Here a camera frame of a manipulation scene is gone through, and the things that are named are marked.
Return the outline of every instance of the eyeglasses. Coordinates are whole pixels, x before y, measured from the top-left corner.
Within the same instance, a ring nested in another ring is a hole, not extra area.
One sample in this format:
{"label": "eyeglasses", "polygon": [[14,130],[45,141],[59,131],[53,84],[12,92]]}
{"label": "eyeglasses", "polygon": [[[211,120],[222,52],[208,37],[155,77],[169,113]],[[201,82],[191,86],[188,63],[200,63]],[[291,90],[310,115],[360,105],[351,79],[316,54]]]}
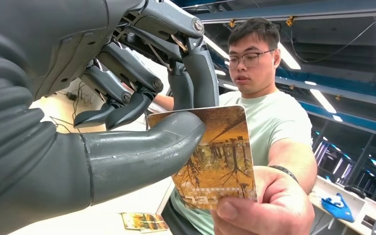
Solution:
{"label": "eyeglasses", "polygon": [[[241,60],[243,61],[246,67],[254,67],[259,64],[259,57],[265,53],[274,51],[275,49],[271,49],[265,52],[254,52],[254,53],[247,53],[241,56]],[[228,59],[224,59],[224,63],[227,67],[231,70],[237,68],[239,62],[238,56],[230,56]]]}

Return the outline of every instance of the metal bolt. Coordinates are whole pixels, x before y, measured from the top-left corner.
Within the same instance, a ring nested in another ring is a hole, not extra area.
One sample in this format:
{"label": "metal bolt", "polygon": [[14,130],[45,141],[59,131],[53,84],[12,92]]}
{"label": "metal bolt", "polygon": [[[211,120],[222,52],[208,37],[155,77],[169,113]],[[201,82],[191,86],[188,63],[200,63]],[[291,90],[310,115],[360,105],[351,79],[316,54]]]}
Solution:
{"label": "metal bolt", "polygon": [[198,32],[202,32],[204,30],[204,25],[202,24],[202,22],[200,20],[195,20],[194,21],[194,28]]}
{"label": "metal bolt", "polygon": [[123,96],[123,100],[126,101],[126,102],[129,102],[131,97],[132,97],[132,96],[131,96],[129,93],[126,93],[126,94],[124,94],[124,96]]}
{"label": "metal bolt", "polygon": [[161,85],[162,85],[162,82],[159,79],[156,79],[155,81],[153,81],[153,87],[155,87],[156,89],[161,88]]}

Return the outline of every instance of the mouth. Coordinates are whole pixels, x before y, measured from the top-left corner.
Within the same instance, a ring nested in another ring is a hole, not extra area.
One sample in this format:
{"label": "mouth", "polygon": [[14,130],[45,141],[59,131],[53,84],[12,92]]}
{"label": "mouth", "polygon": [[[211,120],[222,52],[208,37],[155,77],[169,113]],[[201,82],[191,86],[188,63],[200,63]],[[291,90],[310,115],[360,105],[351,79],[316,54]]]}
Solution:
{"label": "mouth", "polygon": [[236,81],[245,81],[245,80],[250,80],[248,77],[246,76],[237,76],[235,78]]}

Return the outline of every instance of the black wristband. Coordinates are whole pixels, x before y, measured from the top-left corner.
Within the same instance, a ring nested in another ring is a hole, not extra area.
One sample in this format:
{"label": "black wristband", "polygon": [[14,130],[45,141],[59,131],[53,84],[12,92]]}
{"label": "black wristband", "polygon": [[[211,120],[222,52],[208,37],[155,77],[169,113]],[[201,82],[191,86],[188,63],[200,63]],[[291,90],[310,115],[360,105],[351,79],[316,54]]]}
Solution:
{"label": "black wristband", "polygon": [[284,168],[283,166],[270,165],[269,167],[283,171],[284,173],[290,175],[294,180],[296,180],[296,182],[299,183],[299,181],[298,181],[298,179],[296,179],[295,175],[292,172],[290,172],[288,169]]}

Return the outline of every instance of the hand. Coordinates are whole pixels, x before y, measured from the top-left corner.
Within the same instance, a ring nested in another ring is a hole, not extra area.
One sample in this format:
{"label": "hand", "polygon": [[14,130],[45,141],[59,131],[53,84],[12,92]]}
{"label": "hand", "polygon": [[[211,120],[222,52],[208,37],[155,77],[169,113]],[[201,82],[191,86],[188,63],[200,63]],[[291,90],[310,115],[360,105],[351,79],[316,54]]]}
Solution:
{"label": "hand", "polygon": [[280,170],[255,166],[258,202],[223,198],[211,211],[215,235],[308,235],[315,213],[299,184]]}

